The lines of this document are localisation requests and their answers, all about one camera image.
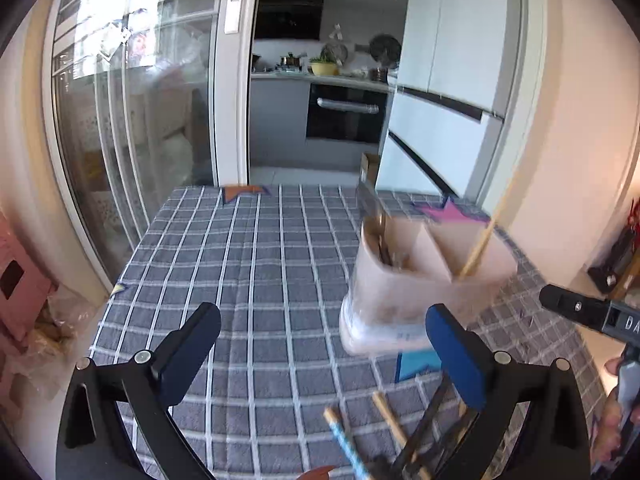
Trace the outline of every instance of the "orange star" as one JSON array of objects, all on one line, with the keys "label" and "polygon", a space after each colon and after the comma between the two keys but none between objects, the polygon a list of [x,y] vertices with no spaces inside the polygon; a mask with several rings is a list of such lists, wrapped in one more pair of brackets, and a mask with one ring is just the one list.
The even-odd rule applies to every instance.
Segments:
[{"label": "orange star", "polygon": [[267,193],[267,190],[263,186],[225,186],[222,188],[223,205],[232,202],[242,193]]},{"label": "orange star", "polygon": [[335,469],[335,465],[316,467],[311,471],[302,473],[296,480],[329,480],[329,471]]}]

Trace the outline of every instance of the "table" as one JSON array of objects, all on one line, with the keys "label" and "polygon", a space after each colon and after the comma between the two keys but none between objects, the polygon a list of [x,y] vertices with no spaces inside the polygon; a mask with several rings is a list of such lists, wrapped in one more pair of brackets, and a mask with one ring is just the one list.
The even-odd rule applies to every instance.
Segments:
[{"label": "table", "polygon": [[[342,413],[361,454],[398,449],[370,395],[383,390],[407,433],[415,427],[441,378],[423,374],[394,384],[396,356],[355,358],[338,334],[340,303],[358,250],[358,207],[353,188],[282,186],[223,204],[215,187],[176,189],[162,206],[110,298],[91,356],[98,364],[128,360],[154,349],[202,301],[217,304],[222,332],[183,402],[175,423],[217,478],[296,478],[303,470],[347,461],[322,418],[332,404]],[[420,216],[412,201],[439,197],[380,194],[390,214]],[[470,213],[478,209],[464,201]],[[587,417],[605,394],[591,355],[574,326],[538,303],[545,284],[508,239],[518,273],[491,308],[470,327],[493,349],[521,362],[572,364]],[[434,423],[439,438],[458,417],[450,394]],[[127,404],[121,412],[148,473],[161,478]],[[496,455],[508,456],[525,409],[514,412]]]}]

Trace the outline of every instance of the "human hand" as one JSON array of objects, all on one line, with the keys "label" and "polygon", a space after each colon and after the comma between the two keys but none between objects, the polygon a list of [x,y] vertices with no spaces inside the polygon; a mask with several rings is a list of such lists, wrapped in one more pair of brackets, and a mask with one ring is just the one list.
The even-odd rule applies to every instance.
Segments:
[{"label": "human hand", "polygon": [[[604,365],[605,370],[616,376],[621,362],[622,357],[610,359]],[[604,409],[596,428],[596,438],[591,448],[591,465],[596,462],[611,460],[611,454],[620,447],[622,408],[616,400],[617,392],[618,388],[615,387],[604,404]],[[630,419],[634,424],[640,424],[640,406],[636,406],[631,412]]]}]

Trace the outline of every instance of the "oven handle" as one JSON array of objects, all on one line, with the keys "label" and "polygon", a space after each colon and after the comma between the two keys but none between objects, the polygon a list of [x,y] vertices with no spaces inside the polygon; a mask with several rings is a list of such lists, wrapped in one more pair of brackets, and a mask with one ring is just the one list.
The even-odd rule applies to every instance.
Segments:
[{"label": "oven handle", "polygon": [[380,109],[378,105],[364,105],[351,103],[348,101],[334,101],[332,99],[318,98],[318,106],[327,110],[337,110],[339,112],[356,112],[357,114],[377,114]]}]

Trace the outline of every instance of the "sliding glass door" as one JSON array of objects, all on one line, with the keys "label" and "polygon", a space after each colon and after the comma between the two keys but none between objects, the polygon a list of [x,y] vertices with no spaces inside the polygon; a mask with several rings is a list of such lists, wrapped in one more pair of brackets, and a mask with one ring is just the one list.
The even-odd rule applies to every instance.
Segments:
[{"label": "sliding glass door", "polygon": [[175,187],[218,183],[214,123],[236,115],[213,113],[216,45],[228,71],[234,36],[244,33],[234,9],[238,26],[222,30],[228,1],[242,3],[54,0],[44,60],[49,146],[70,218],[106,285]]}]

